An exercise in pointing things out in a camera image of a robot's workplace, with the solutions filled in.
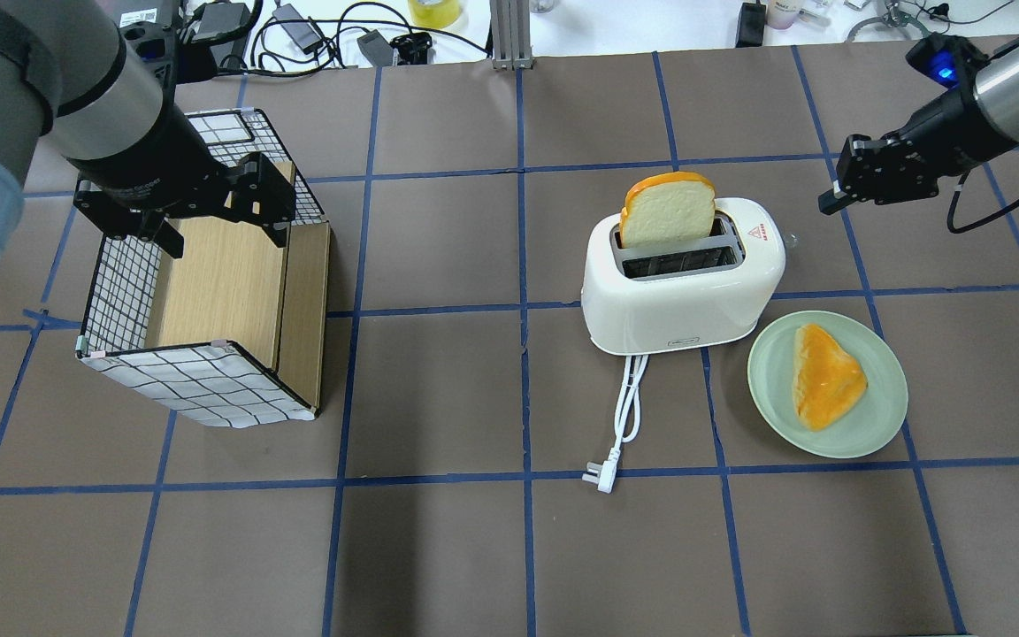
white floor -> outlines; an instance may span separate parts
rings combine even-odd
[[[486,29],[489,24],[489,3],[487,0],[460,0],[464,12],[448,31],[485,44]],[[928,5],[938,4],[937,0],[925,1]],[[950,4],[950,17],[957,21],[974,20],[1006,0],[955,0]],[[335,20],[340,12],[352,4],[352,0],[293,0],[301,15],[315,19]],[[407,0],[384,0],[406,16],[410,16]],[[798,20],[786,31],[765,30],[765,44],[825,44],[842,42],[855,23],[873,17],[880,10],[881,0],[872,0],[867,7],[857,11],[844,0],[806,0],[805,8],[827,17],[829,25]],[[904,3],[902,7],[917,13],[916,5]],[[599,56],[610,53],[638,53],[648,51],[675,51],[687,49],[727,49],[734,47],[737,32],[737,16],[741,0],[555,0],[553,10],[533,15],[530,21],[531,41],[535,56]],[[274,9],[272,0],[266,0],[263,20]],[[355,19],[397,19],[393,13],[372,5],[361,5],[353,9],[348,16]],[[945,23],[925,20],[930,30],[942,32]],[[368,24],[380,29],[385,37],[398,36],[401,28]],[[323,24],[326,33],[335,30],[334,24]],[[985,17],[978,23],[951,25],[955,36],[1004,36],[1019,34],[1019,0]],[[919,34],[908,29],[907,34],[891,29],[862,29],[857,40],[903,40],[917,39]],[[279,29],[270,29],[267,44],[277,52],[301,57]],[[356,34],[342,37],[345,64],[366,65],[356,45]],[[468,45],[453,41],[449,37],[435,37],[437,62],[480,60],[482,54]]]

metal post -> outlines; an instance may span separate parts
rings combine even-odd
[[[533,68],[527,0],[490,0],[490,25],[493,32],[493,68]]]

white bottle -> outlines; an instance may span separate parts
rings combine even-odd
[[[788,29],[800,15],[801,7],[804,7],[804,0],[768,0],[765,23],[773,29]]]

white plug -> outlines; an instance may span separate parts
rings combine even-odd
[[[600,492],[610,493],[611,487],[615,484],[615,472],[620,471],[620,448],[612,447],[607,453],[607,460],[602,465],[595,463],[587,464],[587,473],[581,475],[584,481],[591,481],[595,484],[595,489]]]

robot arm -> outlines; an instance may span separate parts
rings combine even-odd
[[[872,140],[847,138],[833,191],[820,211],[937,197],[937,178],[959,176],[1019,145],[1019,40],[987,57],[963,37],[926,37],[907,53],[948,89],[902,128]]]
[[[179,45],[154,23],[118,30],[93,0],[0,0],[0,255],[46,132],[81,170],[74,205],[109,237],[153,241],[180,258],[182,237],[166,219],[214,215],[285,245],[293,187],[259,153],[234,166],[211,156],[171,94],[184,73],[213,76],[214,64],[206,44],[187,57]]]

